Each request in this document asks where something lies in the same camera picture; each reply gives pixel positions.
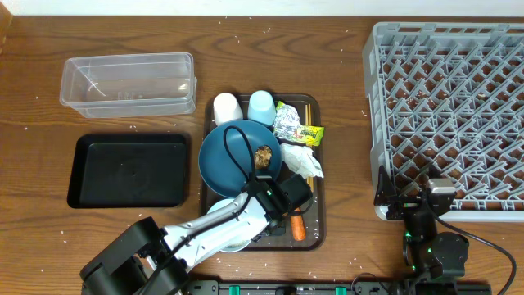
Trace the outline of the orange carrot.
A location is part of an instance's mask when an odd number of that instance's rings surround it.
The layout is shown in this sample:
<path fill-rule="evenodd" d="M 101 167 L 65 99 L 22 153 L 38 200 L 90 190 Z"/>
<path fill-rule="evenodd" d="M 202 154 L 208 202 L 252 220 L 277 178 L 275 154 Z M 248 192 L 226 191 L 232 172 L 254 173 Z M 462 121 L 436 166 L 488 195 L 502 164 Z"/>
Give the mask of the orange carrot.
<path fill-rule="evenodd" d="M 296 241 L 299 242 L 305 239 L 305 224 L 299 207 L 294 210 L 294 214 L 291 216 L 291 230 Z"/>

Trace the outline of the brown dried mushroom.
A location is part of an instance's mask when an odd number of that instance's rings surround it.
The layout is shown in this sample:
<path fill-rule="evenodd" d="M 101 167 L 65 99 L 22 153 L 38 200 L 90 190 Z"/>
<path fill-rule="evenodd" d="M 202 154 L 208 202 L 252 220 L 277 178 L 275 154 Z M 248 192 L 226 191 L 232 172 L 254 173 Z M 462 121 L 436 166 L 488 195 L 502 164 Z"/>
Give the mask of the brown dried mushroom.
<path fill-rule="evenodd" d="M 257 170 L 267 170 L 273 156 L 272 149 L 263 145 L 257 148 L 255 151 L 255 168 Z"/>

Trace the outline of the dark blue plate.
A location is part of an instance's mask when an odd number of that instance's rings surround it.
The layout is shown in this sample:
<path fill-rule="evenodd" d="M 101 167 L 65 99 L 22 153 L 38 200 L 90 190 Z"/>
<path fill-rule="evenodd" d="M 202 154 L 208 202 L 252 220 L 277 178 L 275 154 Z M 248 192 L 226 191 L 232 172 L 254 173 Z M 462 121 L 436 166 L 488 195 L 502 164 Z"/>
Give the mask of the dark blue plate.
<path fill-rule="evenodd" d="M 252 120 L 233 120 L 213 129 L 203 140 L 198 165 L 202 179 L 212 191 L 226 198 L 235 198 L 251 173 L 250 156 L 267 145 L 273 156 L 267 170 L 257 175 L 276 179 L 282 167 L 280 145 L 273 133 Z"/>

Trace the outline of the light blue bowl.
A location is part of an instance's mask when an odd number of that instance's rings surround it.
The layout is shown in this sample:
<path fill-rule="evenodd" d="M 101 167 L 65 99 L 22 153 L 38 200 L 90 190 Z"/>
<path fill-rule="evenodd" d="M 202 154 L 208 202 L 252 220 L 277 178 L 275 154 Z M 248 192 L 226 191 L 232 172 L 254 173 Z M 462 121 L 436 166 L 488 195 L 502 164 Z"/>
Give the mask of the light blue bowl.
<path fill-rule="evenodd" d="M 232 201 L 233 201 L 232 199 L 220 200 L 220 201 L 216 202 L 214 205 L 212 205 L 210 207 L 210 209 L 207 211 L 207 213 L 212 213 L 214 211 L 217 211 L 218 209 L 221 209 L 221 208 L 227 206 Z M 226 253 L 239 252 L 242 249 L 244 249 L 245 247 L 247 247 L 250 243 L 251 243 L 250 239 L 244 240 L 244 241 L 241 241 L 241 242 L 237 242 L 237 243 L 233 243 L 233 244 L 230 244 L 227 247 L 223 248 L 221 250 L 221 252 L 226 252 Z"/>

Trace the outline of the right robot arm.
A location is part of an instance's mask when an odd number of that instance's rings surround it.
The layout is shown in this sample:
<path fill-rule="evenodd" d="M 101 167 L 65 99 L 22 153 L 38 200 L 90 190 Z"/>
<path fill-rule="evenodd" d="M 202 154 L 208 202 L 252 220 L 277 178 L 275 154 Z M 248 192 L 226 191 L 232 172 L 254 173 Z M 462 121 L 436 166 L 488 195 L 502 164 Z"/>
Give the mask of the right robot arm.
<path fill-rule="evenodd" d="M 386 206 L 388 220 L 405 226 L 403 256 L 413 275 L 388 288 L 389 294 L 457 294 L 456 280 L 465 275 L 469 241 L 461 234 L 440 232 L 438 218 L 450 211 L 456 196 L 450 179 L 430 178 L 415 196 L 400 196 L 384 167 L 378 171 L 373 204 Z"/>

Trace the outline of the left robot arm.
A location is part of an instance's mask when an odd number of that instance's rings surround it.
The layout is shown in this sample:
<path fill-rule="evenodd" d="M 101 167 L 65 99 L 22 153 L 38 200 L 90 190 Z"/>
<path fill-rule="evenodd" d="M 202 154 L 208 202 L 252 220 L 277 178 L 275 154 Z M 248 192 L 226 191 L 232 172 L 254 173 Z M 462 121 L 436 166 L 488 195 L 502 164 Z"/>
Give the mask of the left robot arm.
<path fill-rule="evenodd" d="M 80 272 L 84 294 L 175 294 L 190 271 L 226 247 L 252 240 L 307 208 L 314 197 L 300 175 L 278 184 L 248 181 L 228 205 L 195 220 L 159 227 L 147 217 L 130 225 Z"/>

